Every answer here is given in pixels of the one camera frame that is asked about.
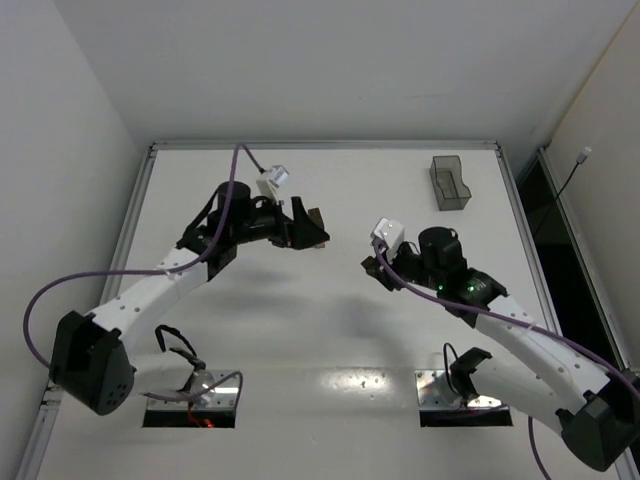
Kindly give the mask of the dark brown wood cube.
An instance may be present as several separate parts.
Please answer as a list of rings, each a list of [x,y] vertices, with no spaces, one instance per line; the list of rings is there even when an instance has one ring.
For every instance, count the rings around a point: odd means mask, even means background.
[[[361,266],[365,270],[365,273],[370,276],[377,278],[381,273],[381,264],[378,259],[372,256],[366,257],[362,262]]]

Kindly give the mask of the smoky transparent plastic bin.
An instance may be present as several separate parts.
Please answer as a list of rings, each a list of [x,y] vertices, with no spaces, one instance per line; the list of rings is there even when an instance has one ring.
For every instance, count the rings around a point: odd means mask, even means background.
[[[458,155],[434,156],[429,175],[440,211],[459,211],[466,207],[472,193],[463,181]]]

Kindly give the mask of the dark brown arch block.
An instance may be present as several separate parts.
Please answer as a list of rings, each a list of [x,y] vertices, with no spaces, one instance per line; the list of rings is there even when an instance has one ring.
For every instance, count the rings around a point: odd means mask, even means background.
[[[319,228],[324,228],[324,220],[319,208],[315,207],[308,210],[309,218],[317,225]]]

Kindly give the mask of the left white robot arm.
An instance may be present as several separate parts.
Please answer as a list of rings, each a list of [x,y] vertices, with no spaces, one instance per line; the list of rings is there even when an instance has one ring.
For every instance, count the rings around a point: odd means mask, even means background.
[[[133,395],[193,402],[209,393],[216,385],[199,381],[206,364],[191,345],[162,345],[160,353],[138,357],[131,353],[147,334],[174,333],[162,324],[164,315],[220,274],[239,246],[267,240],[300,251],[329,241],[299,197],[292,197],[291,207],[286,215],[279,201],[252,196],[242,182],[220,184],[158,271],[92,311],[71,311],[59,321],[50,380],[100,416]]]

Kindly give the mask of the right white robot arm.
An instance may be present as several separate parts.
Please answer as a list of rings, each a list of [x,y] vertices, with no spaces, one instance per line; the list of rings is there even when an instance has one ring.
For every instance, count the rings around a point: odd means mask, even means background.
[[[638,374],[537,325],[502,284],[468,266],[455,230],[427,228],[413,248],[400,223],[383,219],[371,240],[374,254],[362,263],[368,275],[443,306],[512,357],[467,350],[431,381],[434,402],[458,412],[492,397],[545,425],[600,472],[638,440]]]

